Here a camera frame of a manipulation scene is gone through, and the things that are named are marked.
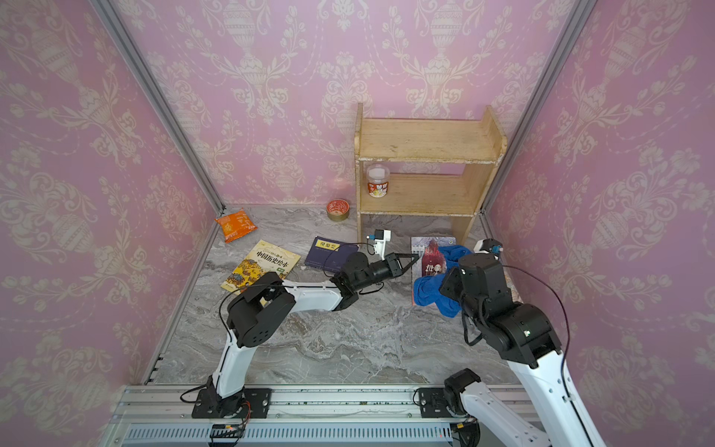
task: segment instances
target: orange snack bag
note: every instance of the orange snack bag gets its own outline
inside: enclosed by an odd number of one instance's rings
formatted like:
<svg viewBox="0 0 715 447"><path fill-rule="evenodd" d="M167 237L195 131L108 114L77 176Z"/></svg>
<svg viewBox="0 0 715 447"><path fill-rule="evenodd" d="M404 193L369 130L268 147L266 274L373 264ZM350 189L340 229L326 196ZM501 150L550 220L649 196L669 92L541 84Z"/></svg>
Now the orange snack bag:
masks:
<svg viewBox="0 0 715 447"><path fill-rule="evenodd" d="M241 208L239 212L235 212L231 215L219 217L216 219L224 230L224 236L226 237L226 243L232 242L239 237L244 237L258 227L253 225L251 219L248 217L246 212Z"/></svg>

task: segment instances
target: book cover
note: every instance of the book cover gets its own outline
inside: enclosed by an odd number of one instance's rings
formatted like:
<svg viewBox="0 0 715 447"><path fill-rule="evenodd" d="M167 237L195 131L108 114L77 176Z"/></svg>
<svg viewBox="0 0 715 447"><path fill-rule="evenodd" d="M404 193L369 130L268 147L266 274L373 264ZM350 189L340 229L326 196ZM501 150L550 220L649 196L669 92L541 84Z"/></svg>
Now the book cover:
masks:
<svg viewBox="0 0 715 447"><path fill-rule="evenodd" d="M300 255L260 240L221 284L221 288L235 292L245 285L255 283L268 272L276 272L281 278L285 278L299 259Z"/></svg>
<svg viewBox="0 0 715 447"><path fill-rule="evenodd" d="M337 273L340 272L340 268L345 264L348 255L356 251L358 251L358 246L355 244L318 236L310 246L308 256L305 257L305 264L308 267Z"/></svg>
<svg viewBox="0 0 715 447"><path fill-rule="evenodd" d="M457 245L457 238L451 236L427 236L412 238L412 253L417 253L420 259L412 266L412 284L422 276L446 273L447 261L439 247Z"/></svg>

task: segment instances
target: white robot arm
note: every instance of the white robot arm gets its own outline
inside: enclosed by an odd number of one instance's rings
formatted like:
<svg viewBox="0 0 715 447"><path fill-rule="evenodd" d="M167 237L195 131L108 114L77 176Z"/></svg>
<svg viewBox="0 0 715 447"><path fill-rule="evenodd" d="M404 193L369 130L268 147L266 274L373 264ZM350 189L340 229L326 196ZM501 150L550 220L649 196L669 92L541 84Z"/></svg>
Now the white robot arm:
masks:
<svg viewBox="0 0 715 447"><path fill-rule="evenodd" d="M450 411L484 423L508 447L605 447L563 359L551 322L536 306L515 303L499 262L501 243L485 239L459 259L440 292L458 301L483 339L516 374L546 433L496 398L472 370L445 380Z"/></svg>
<svg viewBox="0 0 715 447"><path fill-rule="evenodd" d="M405 265L401 260L410 259ZM240 416L245 411L246 372L257 347L268 340L293 312L344 310L358 300L362 289L407 272L418 255L390 253L368 263L364 253L351 254L342 270L322 283L294 283L277 273L260 277L228 306L226 344L216 371L209 376L194 407L194 414L218 418Z"/></svg>

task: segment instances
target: marble floor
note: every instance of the marble floor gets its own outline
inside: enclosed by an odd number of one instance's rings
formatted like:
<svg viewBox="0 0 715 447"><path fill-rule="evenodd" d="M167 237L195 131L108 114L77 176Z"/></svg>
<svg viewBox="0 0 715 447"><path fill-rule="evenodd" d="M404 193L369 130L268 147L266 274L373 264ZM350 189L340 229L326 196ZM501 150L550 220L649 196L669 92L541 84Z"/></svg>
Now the marble floor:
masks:
<svg viewBox="0 0 715 447"><path fill-rule="evenodd" d="M217 309L226 292L219 284L259 240L301 255L287 279L323 281L321 270L302 264L313 238L355 239L354 216L332 222L317 207L245 210L258 230L230 244L219 231L154 383L203 383L216 368L225 342ZM481 226L475 226L469 247L484 237ZM374 216L363 228L392 230L387 252L410 252L410 236L450 235L446 217ZM415 306L411 295L408 272L385 281L380 292L362 296L347 310L289 315L258 348L247 383L442 383L467 367L486 383L518 383L492 348L464 343L460 318L446 318L434 305Z"/></svg>

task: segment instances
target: damask pattern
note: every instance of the damask pattern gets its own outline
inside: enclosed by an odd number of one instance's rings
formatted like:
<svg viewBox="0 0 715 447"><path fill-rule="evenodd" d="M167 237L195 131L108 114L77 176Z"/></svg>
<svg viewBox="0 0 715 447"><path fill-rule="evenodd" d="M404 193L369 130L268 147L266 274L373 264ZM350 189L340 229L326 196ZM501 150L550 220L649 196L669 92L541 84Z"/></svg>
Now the damask pattern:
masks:
<svg viewBox="0 0 715 447"><path fill-rule="evenodd" d="M2 2L0 44L0 431L93 446L215 214L88 3ZM216 120L186 67L156 70Z"/></svg>
<svg viewBox="0 0 715 447"><path fill-rule="evenodd" d="M511 135L573 4L113 1L221 197L240 204L352 200L361 102L366 116L437 119L492 104Z"/></svg>
<svg viewBox="0 0 715 447"><path fill-rule="evenodd" d="M613 446L715 442L713 14L598 2L490 216L508 260L578 324L571 372ZM563 321L547 290L514 281Z"/></svg>

